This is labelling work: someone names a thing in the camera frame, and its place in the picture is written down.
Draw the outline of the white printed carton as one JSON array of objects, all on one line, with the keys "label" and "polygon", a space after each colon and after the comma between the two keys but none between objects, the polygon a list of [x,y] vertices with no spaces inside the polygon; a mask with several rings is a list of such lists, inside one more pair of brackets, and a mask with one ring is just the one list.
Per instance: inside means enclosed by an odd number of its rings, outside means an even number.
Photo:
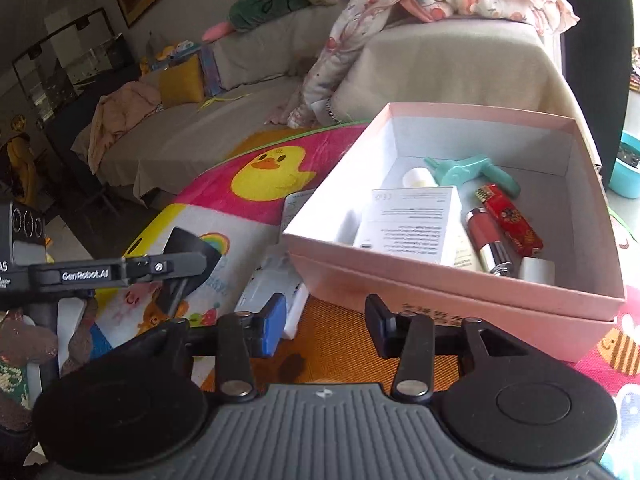
[{"label": "white printed carton", "polygon": [[378,188],[364,208],[354,246],[453,266],[460,245],[461,214],[454,186]]}]

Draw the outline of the red lipstick tube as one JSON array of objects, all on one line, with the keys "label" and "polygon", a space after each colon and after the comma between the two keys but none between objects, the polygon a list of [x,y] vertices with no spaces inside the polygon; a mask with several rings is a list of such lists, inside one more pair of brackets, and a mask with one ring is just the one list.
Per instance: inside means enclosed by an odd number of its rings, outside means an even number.
[{"label": "red lipstick tube", "polygon": [[482,207],[471,209],[466,214],[466,230],[483,270],[495,276],[512,278],[512,259],[488,211]]}]

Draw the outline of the cream lotion tube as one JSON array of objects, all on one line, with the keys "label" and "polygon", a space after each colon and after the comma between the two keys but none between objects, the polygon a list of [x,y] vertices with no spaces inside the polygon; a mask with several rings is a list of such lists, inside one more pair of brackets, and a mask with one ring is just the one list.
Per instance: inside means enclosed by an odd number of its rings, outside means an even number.
[{"label": "cream lotion tube", "polygon": [[436,182],[431,171],[425,167],[414,167],[408,170],[402,176],[402,186],[404,188],[437,188]]}]

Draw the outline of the teal plastic toy tool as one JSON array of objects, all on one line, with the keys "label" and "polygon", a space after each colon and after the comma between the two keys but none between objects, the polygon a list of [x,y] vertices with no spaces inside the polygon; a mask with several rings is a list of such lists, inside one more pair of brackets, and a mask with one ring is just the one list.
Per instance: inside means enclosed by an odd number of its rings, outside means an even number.
[{"label": "teal plastic toy tool", "polygon": [[424,162],[432,170],[432,175],[439,185],[460,186],[484,177],[512,198],[518,197],[521,193],[521,187],[514,177],[496,166],[489,157],[484,155],[458,160],[436,160],[425,157]]}]

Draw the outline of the black cone with orange figurine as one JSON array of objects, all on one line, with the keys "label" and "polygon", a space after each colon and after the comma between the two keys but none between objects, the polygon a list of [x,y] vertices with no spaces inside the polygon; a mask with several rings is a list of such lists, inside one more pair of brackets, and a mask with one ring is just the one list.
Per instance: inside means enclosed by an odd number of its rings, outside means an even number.
[{"label": "black cone with orange figurine", "polygon": [[155,304],[163,314],[174,318],[181,301],[205,283],[220,259],[220,251],[209,242],[173,228],[152,265],[152,277],[162,282]]}]

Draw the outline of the colourful cartoon play mat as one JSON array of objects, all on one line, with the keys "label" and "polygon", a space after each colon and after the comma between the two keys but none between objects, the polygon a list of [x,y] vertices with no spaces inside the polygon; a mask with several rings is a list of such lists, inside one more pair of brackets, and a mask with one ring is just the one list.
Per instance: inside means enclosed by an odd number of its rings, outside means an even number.
[{"label": "colourful cartoon play mat", "polygon": [[[221,253],[207,281],[178,307],[194,327],[211,326],[238,303],[266,249],[277,244],[284,200],[261,203],[257,220],[231,191],[247,162],[272,148],[302,148],[304,170],[321,182],[363,133],[362,125],[326,130],[273,130],[247,139],[227,160],[185,188],[136,237],[130,256],[156,254],[173,228],[198,234]],[[157,326],[166,316],[155,304],[158,284],[100,290],[88,321],[88,361]],[[379,382],[392,384],[393,361],[376,356],[360,314],[308,297],[294,339],[280,344],[272,362],[259,360],[259,382]]]}]

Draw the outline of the peach cloth on sofa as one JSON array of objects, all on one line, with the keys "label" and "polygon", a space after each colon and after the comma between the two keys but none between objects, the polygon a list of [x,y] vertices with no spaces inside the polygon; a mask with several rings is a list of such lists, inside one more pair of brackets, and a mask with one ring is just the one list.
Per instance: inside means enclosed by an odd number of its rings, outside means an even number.
[{"label": "peach cloth on sofa", "polygon": [[157,88],[140,81],[129,81],[108,96],[101,96],[91,123],[87,155],[91,172],[96,174],[106,152],[159,106]]}]

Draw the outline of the yellow cushion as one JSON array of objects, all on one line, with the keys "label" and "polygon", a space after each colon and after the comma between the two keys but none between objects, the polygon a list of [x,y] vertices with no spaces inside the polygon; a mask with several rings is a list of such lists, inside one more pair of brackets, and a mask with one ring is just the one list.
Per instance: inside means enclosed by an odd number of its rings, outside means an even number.
[{"label": "yellow cushion", "polygon": [[163,107],[201,103],[205,98],[201,64],[196,54],[169,67],[158,80]]}]

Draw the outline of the beige covered sofa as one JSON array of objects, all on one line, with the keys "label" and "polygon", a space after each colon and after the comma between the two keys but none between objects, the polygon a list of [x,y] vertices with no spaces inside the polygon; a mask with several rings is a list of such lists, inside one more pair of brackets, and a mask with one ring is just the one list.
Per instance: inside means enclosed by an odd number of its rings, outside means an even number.
[{"label": "beige covered sofa", "polygon": [[[179,193],[255,133],[284,128],[329,36],[337,8],[310,8],[213,44],[224,94],[145,118],[104,154],[96,177],[132,200]],[[532,26],[481,18],[389,22],[331,96],[326,126],[373,118],[390,102],[518,108],[582,119],[547,44]]]}]

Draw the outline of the teal basin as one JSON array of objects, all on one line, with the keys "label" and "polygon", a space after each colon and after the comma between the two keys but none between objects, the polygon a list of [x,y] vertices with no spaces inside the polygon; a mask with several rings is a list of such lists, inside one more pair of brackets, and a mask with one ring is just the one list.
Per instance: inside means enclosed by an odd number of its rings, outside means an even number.
[{"label": "teal basin", "polygon": [[635,136],[623,132],[608,187],[616,194],[635,200],[640,196],[640,144]]}]

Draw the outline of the green plush toy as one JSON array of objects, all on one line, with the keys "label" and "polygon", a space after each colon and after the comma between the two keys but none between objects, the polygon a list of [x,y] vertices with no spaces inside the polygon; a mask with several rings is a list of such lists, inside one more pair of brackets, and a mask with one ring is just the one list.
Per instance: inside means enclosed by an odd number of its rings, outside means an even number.
[{"label": "green plush toy", "polygon": [[223,22],[203,32],[202,41],[211,44],[232,32],[250,32],[307,6],[308,0],[236,0]]}]

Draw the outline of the pink floral blanket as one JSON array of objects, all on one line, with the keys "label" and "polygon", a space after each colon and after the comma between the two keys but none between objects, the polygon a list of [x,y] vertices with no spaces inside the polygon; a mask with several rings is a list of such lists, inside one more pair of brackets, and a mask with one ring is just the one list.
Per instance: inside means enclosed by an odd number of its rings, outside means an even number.
[{"label": "pink floral blanket", "polygon": [[541,37],[561,35],[579,22],[567,0],[350,0],[303,83],[274,111],[270,122],[292,129],[316,124],[314,104],[326,105],[367,42],[383,30],[398,6],[426,24],[474,16],[524,23]]}]

